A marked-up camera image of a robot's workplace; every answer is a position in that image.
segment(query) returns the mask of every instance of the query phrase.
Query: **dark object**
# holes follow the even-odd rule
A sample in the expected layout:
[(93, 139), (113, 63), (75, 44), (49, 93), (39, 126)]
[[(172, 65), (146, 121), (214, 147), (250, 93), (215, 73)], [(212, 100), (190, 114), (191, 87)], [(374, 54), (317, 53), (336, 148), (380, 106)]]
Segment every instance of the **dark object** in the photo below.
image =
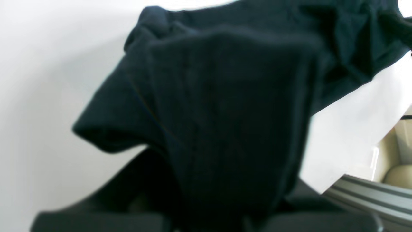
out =
[(245, 221), (244, 232), (380, 232), (369, 215), (336, 212), (285, 213), (270, 217), (260, 226)]
[(409, 29), (396, 0), (147, 7), (73, 130), (111, 153), (148, 144), (158, 160), (142, 167), (159, 163), (176, 178), (165, 185), (173, 196), (159, 198), (157, 185), (148, 196), (185, 230), (241, 231), (246, 215), (333, 218), (340, 209), (296, 185), (310, 116), (401, 58)]
[(400, 118), (401, 120), (410, 120), (412, 119), (412, 115), (404, 115), (402, 116), (402, 118)]
[(170, 166), (147, 149), (81, 202), (41, 213), (32, 232), (169, 232), (182, 227), (182, 199)]

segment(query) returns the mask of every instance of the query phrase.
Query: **white surface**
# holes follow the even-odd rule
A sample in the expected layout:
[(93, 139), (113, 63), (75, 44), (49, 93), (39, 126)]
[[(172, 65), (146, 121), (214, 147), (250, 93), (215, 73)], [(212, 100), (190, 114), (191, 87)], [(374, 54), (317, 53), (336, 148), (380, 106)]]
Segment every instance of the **white surface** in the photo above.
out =
[(373, 181), (375, 178), (376, 165), (379, 157), (379, 148), (372, 147), (368, 154), (350, 167), (347, 172), (351, 176), (358, 177), (364, 180)]
[[(109, 156), (76, 138), (70, 128), (92, 93), (122, 56), (124, 40), (143, 7), (161, 5), (181, 9), (224, 2), (229, 1), (0, 1), (0, 232), (28, 231), (38, 211), (57, 209), (84, 198), (142, 149)], [(383, 88), (383, 92), (392, 87), (401, 90), (395, 92), (393, 100), (404, 105), (409, 99), (406, 100), (405, 89), (399, 86), (403, 82), (397, 79), (405, 75), (393, 76), (396, 76), (394, 83), (386, 81), (388, 86), (377, 84), (377, 88)], [(344, 102), (347, 107), (351, 106), (349, 100)], [(402, 111), (401, 108), (397, 108), (396, 113)], [(375, 105), (357, 109), (359, 113), (377, 112)], [(329, 114), (338, 113), (340, 111), (333, 107), (329, 111)], [(321, 122), (327, 115), (327, 112), (321, 113), (314, 118), (313, 124), (320, 130), (312, 129), (311, 137), (314, 138), (309, 146), (309, 151), (317, 148), (315, 153), (326, 158), (319, 162), (315, 160), (315, 165), (309, 162), (304, 173), (317, 172), (319, 164), (328, 166), (339, 161), (339, 158), (331, 157), (345, 145), (352, 147), (347, 152), (362, 154), (355, 151), (357, 147), (363, 147), (361, 142), (351, 146), (352, 140), (336, 143), (336, 147), (329, 146), (329, 149), (321, 148), (325, 142), (319, 139), (322, 136), (329, 140), (339, 139), (337, 135), (328, 134), (330, 130), (322, 128), (331, 125), (337, 128), (333, 131), (335, 134), (343, 133), (344, 137), (357, 132), (351, 126), (344, 127), (358, 123), (356, 116), (335, 119), (346, 120), (346, 123), (336, 125), (330, 120)], [(379, 119), (386, 121), (386, 116), (383, 114)], [(317, 176), (310, 174), (308, 179)]]

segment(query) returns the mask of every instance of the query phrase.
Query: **beige seat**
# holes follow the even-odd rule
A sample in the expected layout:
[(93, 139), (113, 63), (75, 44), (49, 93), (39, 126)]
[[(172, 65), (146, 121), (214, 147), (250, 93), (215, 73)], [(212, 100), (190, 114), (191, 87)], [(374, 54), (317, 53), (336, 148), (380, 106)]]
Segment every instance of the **beige seat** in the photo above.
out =
[(393, 167), (386, 174), (385, 184), (412, 189), (412, 165), (399, 165)]

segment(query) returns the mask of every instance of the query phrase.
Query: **crumpled fabric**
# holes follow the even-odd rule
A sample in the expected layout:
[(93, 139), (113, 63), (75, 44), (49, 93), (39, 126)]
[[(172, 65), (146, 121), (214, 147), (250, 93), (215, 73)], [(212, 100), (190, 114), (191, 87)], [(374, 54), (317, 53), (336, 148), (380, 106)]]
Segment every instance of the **crumpled fabric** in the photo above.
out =
[(408, 51), (382, 11), (400, 14), (396, 0), (147, 7), (73, 130), (106, 152), (162, 153), (195, 224), (267, 215), (296, 181), (310, 116)]

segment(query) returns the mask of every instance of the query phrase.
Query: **beige cushion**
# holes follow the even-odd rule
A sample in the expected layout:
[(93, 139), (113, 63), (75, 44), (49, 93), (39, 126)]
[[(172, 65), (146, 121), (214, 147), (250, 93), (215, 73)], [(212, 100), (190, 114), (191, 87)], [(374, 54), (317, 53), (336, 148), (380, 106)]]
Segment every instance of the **beige cushion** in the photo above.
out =
[(385, 184), (412, 189), (412, 165), (399, 165), (387, 173)]

